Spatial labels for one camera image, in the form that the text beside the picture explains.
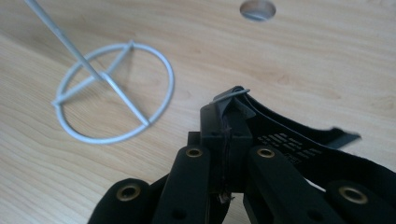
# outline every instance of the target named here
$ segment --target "wire ring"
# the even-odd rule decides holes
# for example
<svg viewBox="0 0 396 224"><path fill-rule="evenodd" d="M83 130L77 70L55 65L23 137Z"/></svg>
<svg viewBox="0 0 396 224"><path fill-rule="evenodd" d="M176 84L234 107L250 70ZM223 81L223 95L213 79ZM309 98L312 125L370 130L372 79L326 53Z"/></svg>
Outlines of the wire ring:
<svg viewBox="0 0 396 224"><path fill-rule="evenodd" d="M130 43L126 43L126 44L121 43L121 44L105 46L100 49L94 50L93 52L85 55L84 57L87 61L92 61L93 59L95 59L99 56L102 56L104 54L107 54L109 52L116 51L116 50L123 50L123 49L127 48L130 45ZM147 46L147 45L133 43L130 46L130 50L131 49L140 49L143 51L147 51L147 52L153 54L154 56L156 56L157 58L159 58L163 62L163 65L165 66L167 73L168 73L168 89L166 91L166 94L165 94L162 104L157 109L157 111L155 111L155 113L148 119L148 125L142 124L142 125L138 126L137 128L132 129L128 133L116 135L113 137L94 138L94 137L86 136L86 135L76 131L69 124L69 122L65 119L63 103L59 103L59 104L54 103L56 115L57 115L58 120L61 123L62 127L64 128L64 130L67 133L72 135L77 140L85 142L85 143L89 143L89 144L113 144L113 143L118 143L120 141L124 141L128 138L131 138L131 137L145 131L152 123L154 123L160 117L160 115L163 113L163 111L169 105L170 100L173 95L173 92L174 92L174 87L175 87L175 76L174 76L173 69L172 69L172 66L169 63L169 61L158 50L156 50L150 46ZM69 82L77 74L79 69L81 69L82 67L83 67L82 64L80 62L77 62L69 69L69 71L64 76L64 79L62 80L62 82L57 90L57 99L66 93L66 88L67 88Z"/></svg>

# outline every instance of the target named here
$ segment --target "wooden table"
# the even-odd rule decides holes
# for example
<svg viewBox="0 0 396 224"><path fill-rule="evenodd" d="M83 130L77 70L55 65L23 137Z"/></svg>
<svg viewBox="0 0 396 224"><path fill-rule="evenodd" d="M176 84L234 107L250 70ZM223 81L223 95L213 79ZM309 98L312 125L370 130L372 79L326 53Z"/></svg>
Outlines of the wooden table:
<svg viewBox="0 0 396 224"><path fill-rule="evenodd" d="M176 74L172 102L146 132L94 146L68 135L51 101L75 58L22 0L0 3L1 223L85 223L115 182L166 175L199 109L235 85L308 126L358 132L344 151L396 171L396 3L276 0L266 22L244 19L242 1L39 0L83 52L151 45ZM106 67L112 55L94 62ZM86 76L81 72L77 80ZM136 51L115 79L145 113L166 91L161 63ZM107 136L139 124L106 84L65 105L79 131ZM248 223L236 194L225 223Z"/></svg>

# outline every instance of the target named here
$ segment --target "black mechanical part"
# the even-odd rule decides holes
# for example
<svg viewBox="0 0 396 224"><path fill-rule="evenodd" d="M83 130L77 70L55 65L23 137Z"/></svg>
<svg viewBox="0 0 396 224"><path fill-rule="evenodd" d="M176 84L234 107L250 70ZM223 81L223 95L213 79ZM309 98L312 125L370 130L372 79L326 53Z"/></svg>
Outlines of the black mechanical part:
<svg viewBox="0 0 396 224"><path fill-rule="evenodd" d="M396 223L396 174L338 150L359 138L284 118L235 87L201 109L169 175L115 184L89 223L219 224L233 192L251 223Z"/></svg>

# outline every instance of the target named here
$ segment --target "metal rod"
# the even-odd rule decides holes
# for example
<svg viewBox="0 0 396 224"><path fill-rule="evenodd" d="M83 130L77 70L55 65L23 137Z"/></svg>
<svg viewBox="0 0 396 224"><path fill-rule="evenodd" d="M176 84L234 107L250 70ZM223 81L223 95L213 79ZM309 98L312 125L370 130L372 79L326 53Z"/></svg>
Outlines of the metal rod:
<svg viewBox="0 0 396 224"><path fill-rule="evenodd" d="M49 29L58 37L59 40L66 46L66 48L72 53L78 61L88 70L91 76L96 79L102 79L99 74L93 69L88 61L82 56L78 49L73 43L67 38L64 32L59 28L58 25L50 18L50 16L44 11L44 9L37 3L36 0L25 0L25 3L33 10L33 12L42 20Z"/></svg>
<svg viewBox="0 0 396 224"><path fill-rule="evenodd" d="M137 116L140 121L146 125L149 126L149 120L146 119L146 117L137 109L137 107L132 103L132 101L128 98L128 96L122 91L120 86L111 78L109 74L102 73L102 77L110 84L111 88L120 96L121 100L128 105L128 107L134 112L134 114Z"/></svg>
<svg viewBox="0 0 396 224"><path fill-rule="evenodd" d="M64 101L68 100L72 96L82 91L87 86L91 85L96 79L94 77L87 77L82 82L71 88L69 91L62 95L58 95L57 98L52 102L53 105L59 105Z"/></svg>

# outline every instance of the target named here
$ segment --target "circular wire base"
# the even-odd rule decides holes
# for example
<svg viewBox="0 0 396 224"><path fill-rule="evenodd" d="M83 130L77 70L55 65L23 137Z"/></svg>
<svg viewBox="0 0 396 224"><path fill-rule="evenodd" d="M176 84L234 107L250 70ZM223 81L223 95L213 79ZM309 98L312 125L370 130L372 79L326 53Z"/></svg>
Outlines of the circular wire base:
<svg viewBox="0 0 396 224"><path fill-rule="evenodd" d="M117 83L111 78L111 73L115 70L117 65L120 63L120 61L123 59L123 57L132 49L140 49L143 51L147 51L153 55L155 55L157 58L159 58L162 62L163 65L165 66L167 73L168 73L168 89L166 91L165 97L163 99L163 102L161 103L160 107L154 112L154 114L146 119L145 116L140 113L140 111L134 106L134 104L129 100L129 98L126 96L126 94L122 91L122 89L117 85ZM128 138L131 138L139 133L142 133L145 131L152 123L154 123L160 115L163 113L165 108L169 105L169 102L172 98L172 94L174 91L174 86L175 86L175 78L174 78L174 73L172 70L171 64L168 62L168 60L156 49L143 45L143 44L138 44L133 41L129 43L123 43L123 44L114 44L114 45L109 45L102 47L100 49L97 49L87 55L85 55L85 59L89 62L92 61L93 59L107 54L109 52L121 50L120 55L115 59L113 64L111 64L105 72L99 72L98 74L101 76L101 79L97 79L94 76L90 76L77 84L74 88L66 91L70 81L72 78L77 74L77 72L83 67L81 62L75 63L69 71L66 73L64 76L64 79L62 80L58 90L57 90L57 95L56 99L53 102L53 105L56 110L56 115L58 117L59 122L61 123L62 127L64 130L75 137L77 140L80 140L85 143L89 144L113 144L117 143L123 140L126 140ZM92 84L94 81L97 80L104 80L106 81L113 89L114 91L120 96L120 98L123 100L125 104L128 105L128 107L133 111L133 113L136 114L136 116L140 119L142 124L138 126L135 129L132 129L131 131L121 134L121 135L116 135L108 138L94 138L94 137L89 137L86 136L82 133L79 133L76 131L66 120L64 116L64 106L63 103L67 101L71 96L77 94L79 91L82 91L85 87L89 86Z"/></svg>

